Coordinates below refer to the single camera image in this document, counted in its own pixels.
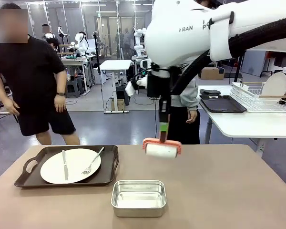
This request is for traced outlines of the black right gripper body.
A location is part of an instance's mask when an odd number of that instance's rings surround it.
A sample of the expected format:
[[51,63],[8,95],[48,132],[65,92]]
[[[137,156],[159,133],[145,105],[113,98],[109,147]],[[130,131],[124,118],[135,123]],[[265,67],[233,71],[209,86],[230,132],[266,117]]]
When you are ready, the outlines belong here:
[[147,96],[168,98],[170,96],[170,72],[168,69],[150,70],[147,75]]

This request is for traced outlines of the person's left hand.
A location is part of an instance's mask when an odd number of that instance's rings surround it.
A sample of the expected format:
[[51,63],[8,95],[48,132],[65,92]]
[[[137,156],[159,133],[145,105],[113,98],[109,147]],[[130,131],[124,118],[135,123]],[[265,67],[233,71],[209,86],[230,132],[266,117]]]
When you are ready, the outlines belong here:
[[197,118],[197,110],[187,110],[188,111],[188,119],[186,120],[186,123],[191,124],[193,123]]

